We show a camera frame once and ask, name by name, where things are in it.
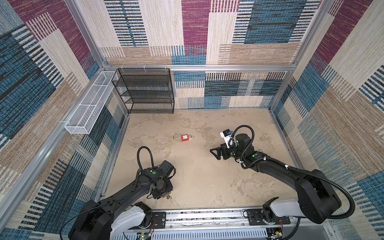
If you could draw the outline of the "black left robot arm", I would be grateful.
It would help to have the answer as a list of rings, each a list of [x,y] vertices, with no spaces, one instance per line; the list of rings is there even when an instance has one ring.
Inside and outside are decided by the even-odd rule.
[[[68,234],[70,240],[109,240],[144,221],[151,209],[135,202],[145,195],[157,200],[173,190],[171,174],[175,167],[168,161],[138,169],[135,180],[99,202],[86,202]]]

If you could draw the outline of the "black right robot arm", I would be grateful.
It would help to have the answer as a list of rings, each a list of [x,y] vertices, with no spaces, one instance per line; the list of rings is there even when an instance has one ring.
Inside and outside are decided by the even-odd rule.
[[[274,223],[279,217],[307,218],[321,224],[326,219],[338,219],[335,215],[342,202],[334,185],[318,170],[311,172],[294,168],[267,154],[256,151],[251,138],[239,134],[226,136],[225,143],[210,149],[217,160],[234,158],[245,170],[266,174],[288,185],[297,193],[292,200],[274,197],[263,204],[262,215],[266,223]]]

